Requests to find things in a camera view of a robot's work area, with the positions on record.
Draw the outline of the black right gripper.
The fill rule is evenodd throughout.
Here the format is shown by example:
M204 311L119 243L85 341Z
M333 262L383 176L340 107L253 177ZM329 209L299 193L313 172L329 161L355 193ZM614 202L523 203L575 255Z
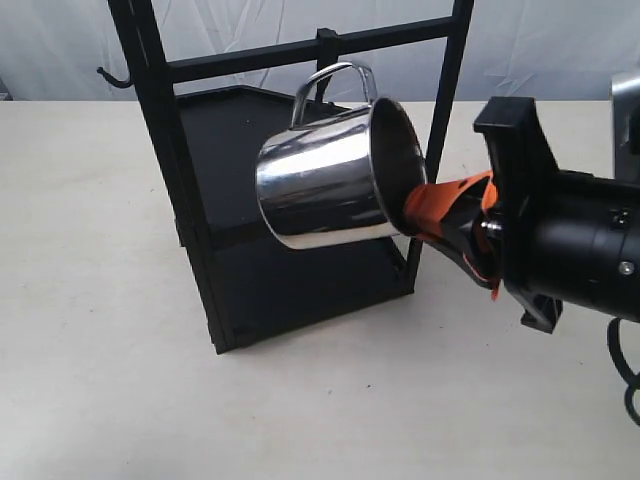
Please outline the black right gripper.
M488 290L493 301L503 267L507 291L524 308L522 324L551 333L563 302L589 296L593 208L587 187L593 176L558 166L531 98L491 98L473 128L484 137L492 170L417 186L405 201L403 218L418 239ZM483 214L497 203L501 242L486 219L442 222L473 189L480 198L472 206Z

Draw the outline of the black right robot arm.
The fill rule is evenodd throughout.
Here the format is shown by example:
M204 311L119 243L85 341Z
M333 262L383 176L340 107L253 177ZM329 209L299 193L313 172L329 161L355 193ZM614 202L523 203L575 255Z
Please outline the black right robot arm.
M639 318L639 189L561 169L533 99L494 97L474 123L491 167L415 188L412 235L474 282L507 290L525 326L552 332L564 303Z

